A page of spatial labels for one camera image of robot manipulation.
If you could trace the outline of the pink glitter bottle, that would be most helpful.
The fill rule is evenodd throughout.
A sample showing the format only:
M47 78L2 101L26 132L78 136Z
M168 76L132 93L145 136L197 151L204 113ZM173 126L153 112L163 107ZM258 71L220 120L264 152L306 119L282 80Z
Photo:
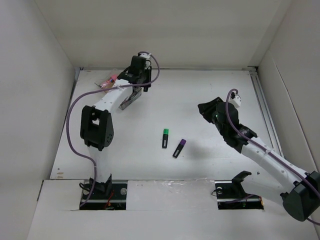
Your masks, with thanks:
M117 75L113 74L111 76L108 76L106 79L103 79L99 82L98 86L101 89L108 89L108 88L112 88L113 85L115 84L117 80Z

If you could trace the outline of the green cap highlighter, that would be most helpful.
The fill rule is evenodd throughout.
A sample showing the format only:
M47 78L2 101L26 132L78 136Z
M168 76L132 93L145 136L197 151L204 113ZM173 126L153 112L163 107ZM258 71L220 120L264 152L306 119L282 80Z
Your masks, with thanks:
M162 134L162 148L166 149L168 147L169 140L169 129L165 128Z

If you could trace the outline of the orange cap highlighter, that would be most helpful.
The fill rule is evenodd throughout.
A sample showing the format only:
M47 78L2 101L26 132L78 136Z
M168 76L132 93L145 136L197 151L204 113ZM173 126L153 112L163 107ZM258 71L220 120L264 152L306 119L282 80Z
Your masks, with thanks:
M121 107L123 109L127 108L130 104L132 104L134 101L136 101L140 96L139 95L134 95L130 96L128 99L122 102Z

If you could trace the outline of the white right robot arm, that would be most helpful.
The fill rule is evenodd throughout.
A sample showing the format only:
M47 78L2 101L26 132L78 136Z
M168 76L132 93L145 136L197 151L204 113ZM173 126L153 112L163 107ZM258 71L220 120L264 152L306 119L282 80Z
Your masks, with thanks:
M258 135L239 122L239 112L220 97L198 104L201 116L215 125L225 143L251 159L272 181L250 171L232 178L231 191L237 197L257 195L281 205L295 220L304 222L320 207L320 174L307 172L277 154Z

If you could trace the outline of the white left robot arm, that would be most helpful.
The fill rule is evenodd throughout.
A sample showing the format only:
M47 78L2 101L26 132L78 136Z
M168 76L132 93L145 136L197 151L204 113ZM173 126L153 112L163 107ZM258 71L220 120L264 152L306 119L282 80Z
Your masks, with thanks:
M111 194L107 183L108 147L114 138L115 118L112 114L124 110L128 105L147 92L152 82L152 55L139 52L131 59L129 67L122 72L111 74L98 84L104 96L93 106L85 106L81 113L80 137L88 146L90 157L96 162L96 181L94 192L100 198Z

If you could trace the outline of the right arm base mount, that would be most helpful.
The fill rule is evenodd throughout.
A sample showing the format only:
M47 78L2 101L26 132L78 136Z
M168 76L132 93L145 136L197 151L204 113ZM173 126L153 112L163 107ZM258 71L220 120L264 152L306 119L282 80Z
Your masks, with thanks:
M216 197L219 210L264 210L262 198L248 194L241 183L252 173L242 171L231 180L215 180L215 189L211 192Z

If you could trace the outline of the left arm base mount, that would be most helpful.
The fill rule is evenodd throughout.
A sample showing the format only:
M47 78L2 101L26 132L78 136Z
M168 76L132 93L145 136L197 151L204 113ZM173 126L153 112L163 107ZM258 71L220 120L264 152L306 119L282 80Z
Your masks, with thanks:
M128 182L113 181L112 175L106 182L96 182L92 194L89 196L93 179L87 182L80 182L82 190L79 204L80 210L104 210L123 211L126 210Z

